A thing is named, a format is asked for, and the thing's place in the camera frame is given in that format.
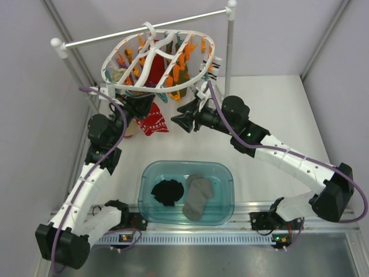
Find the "white oval clip hanger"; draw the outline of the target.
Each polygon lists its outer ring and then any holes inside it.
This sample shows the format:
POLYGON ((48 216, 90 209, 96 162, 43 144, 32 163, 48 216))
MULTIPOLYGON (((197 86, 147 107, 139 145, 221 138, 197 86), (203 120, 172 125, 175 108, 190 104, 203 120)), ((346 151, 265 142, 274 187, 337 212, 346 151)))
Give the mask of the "white oval clip hanger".
POLYGON ((111 98, 154 93, 178 102, 187 89, 204 89, 217 78, 223 60, 210 36, 145 26, 147 31, 124 38, 103 62, 102 93, 111 98))

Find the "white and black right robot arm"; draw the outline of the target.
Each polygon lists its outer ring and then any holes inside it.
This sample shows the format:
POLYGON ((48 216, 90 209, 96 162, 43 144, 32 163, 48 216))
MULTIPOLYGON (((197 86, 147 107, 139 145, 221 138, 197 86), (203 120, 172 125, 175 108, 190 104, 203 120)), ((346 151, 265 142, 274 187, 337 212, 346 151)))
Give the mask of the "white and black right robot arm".
POLYGON ((294 197, 280 197, 269 208, 266 224, 272 229, 282 229, 289 222, 303 217, 317 216, 328 222, 339 222, 350 201, 354 187, 347 181, 352 169, 345 163, 338 167, 329 164, 318 165, 301 155, 293 155, 270 132, 249 120, 250 109, 238 96, 227 96, 217 111, 201 107, 198 98, 177 109, 179 115, 171 121, 186 132, 198 131, 206 126, 222 133, 230 127, 249 146, 245 147, 236 138, 230 143, 240 153, 271 164, 305 184, 310 191, 294 197))

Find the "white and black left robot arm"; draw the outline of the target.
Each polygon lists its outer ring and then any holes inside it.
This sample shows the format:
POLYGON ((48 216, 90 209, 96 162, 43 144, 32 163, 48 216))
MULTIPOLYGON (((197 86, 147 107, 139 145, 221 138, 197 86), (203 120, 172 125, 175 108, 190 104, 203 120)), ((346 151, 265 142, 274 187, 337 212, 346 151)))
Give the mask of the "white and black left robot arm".
POLYGON ((91 248, 108 232, 130 224, 129 207, 119 200, 107 201, 97 215, 88 219, 95 198, 112 177, 121 157, 119 144, 134 119, 149 114, 153 95, 110 99, 110 116, 95 114, 88 121, 90 145, 76 184, 59 211, 47 224, 40 224, 35 237, 42 258, 55 267, 79 269, 91 248))

